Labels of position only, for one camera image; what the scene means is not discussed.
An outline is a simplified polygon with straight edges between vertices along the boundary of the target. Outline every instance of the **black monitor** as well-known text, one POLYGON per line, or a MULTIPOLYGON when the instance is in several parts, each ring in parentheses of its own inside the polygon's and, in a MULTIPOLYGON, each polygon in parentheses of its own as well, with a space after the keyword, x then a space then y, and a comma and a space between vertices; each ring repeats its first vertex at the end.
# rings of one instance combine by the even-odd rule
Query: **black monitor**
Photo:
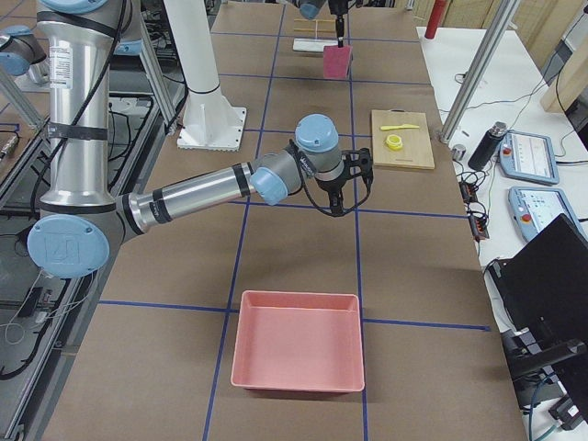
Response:
MULTIPOLYGON (((588 242, 559 215, 501 270, 503 295, 517 329, 528 328, 541 349, 571 339, 588 345, 588 242)), ((588 421, 588 355, 553 365, 588 421)))

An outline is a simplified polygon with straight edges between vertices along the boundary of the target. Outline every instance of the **white table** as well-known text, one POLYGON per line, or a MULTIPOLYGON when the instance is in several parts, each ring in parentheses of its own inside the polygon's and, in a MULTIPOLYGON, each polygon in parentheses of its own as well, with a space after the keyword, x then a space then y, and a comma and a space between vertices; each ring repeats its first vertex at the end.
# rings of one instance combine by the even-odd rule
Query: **white table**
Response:
MULTIPOLYGON (((421 46, 431 83, 435 88, 441 119, 445 120, 447 113, 441 110, 451 109, 451 104, 460 88, 460 84, 455 80, 455 75, 463 74, 469 69, 471 60, 483 38, 484 30, 440 28, 434 40, 424 38, 424 28, 417 30, 421 38, 421 46)), ((531 93, 539 83, 543 87, 531 97, 527 108, 513 129, 548 135, 553 142, 555 153, 561 154, 560 140, 572 130, 572 126, 563 114, 547 113, 543 110, 539 100, 547 91, 547 87, 525 46, 514 31, 505 33, 469 105, 475 106, 481 102, 517 99, 531 93)), ((510 128, 527 100, 528 98, 524 98, 516 103, 492 104, 466 111, 449 144, 449 146, 455 144, 466 146, 466 156, 462 161, 466 170, 468 170, 467 161, 484 132, 495 121, 503 121, 510 128)), ((559 160, 588 160, 588 152, 584 149, 576 133, 567 136, 564 144, 567 154, 564 158, 558 158, 559 160)), ((559 172, 560 183, 555 187, 565 191, 579 218, 588 217, 588 197, 585 193, 588 188, 588 164, 559 167, 559 172)), ((505 177, 500 166, 495 166, 492 173, 495 173, 492 191, 491 179, 489 178, 478 192, 479 199, 486 207, 489 206, 489 201, 491 202, 490 239, 481 243, 480 262, 482 267, 494 258, 514 256, 526 244, 509 212, 507 201, 509 188, 514 186, 543 187, 505 177)), ((583 228, 588 232, 586 223, 583 228)), ((492 299, 494 316, 499 328, 504 331, 513 327, 506 317, 500 296, 488 276, 486 286, 492 299)), ((533 415, 535 438, 543 434, 553 424, 553 419, 547 413, 547 409, 553 402, 555 401, 546 401, 535 410, 533 415)), ((558 430, 549 437, 549 440, 588 441, 588 424, 582 423, 572 432, 558 430)))

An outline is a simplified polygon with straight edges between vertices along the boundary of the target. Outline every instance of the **cutting board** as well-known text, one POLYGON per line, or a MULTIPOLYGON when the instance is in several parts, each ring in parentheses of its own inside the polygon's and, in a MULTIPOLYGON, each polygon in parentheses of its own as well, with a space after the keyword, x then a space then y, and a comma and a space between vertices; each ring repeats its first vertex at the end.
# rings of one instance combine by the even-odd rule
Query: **cutting board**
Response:
POLYGON ((419 168, 433 170, 435 161, 429 129, 424 113, 371 111, 371 140, 374 165, 385 167, 419 168), (415 124, 420 129, 380 130, 380 126, 415 124), (386 137, 395 134, 402 138, 402 149, 394 152, 386 145, 386 137))

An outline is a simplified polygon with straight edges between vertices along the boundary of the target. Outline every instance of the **red pole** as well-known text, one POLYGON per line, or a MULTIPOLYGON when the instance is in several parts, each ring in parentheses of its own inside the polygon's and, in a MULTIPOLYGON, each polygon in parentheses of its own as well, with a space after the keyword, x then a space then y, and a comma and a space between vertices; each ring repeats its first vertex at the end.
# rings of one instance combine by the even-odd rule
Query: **red pole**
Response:
POLYGON ((429 23, 426 25, 426 32, 424 34, 426 39, 432 40, 435 38, 435 33, 437 32, 439 23, 441 23, 441 17, 443 16, 443 11, 445 11, 446 5, 447 0, 435 0, 435 5, 433 6, 431 16, 429 17, 429 23))

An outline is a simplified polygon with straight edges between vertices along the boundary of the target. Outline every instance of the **pink tray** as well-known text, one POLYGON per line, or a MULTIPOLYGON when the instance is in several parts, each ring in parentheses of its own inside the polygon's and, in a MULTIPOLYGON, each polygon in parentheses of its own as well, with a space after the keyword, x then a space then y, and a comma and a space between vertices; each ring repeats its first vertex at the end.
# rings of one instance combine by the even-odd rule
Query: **pink tray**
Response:
POLYGON ((245 291, 231 383, 248 389, 364 389, 357 297, 245 291))

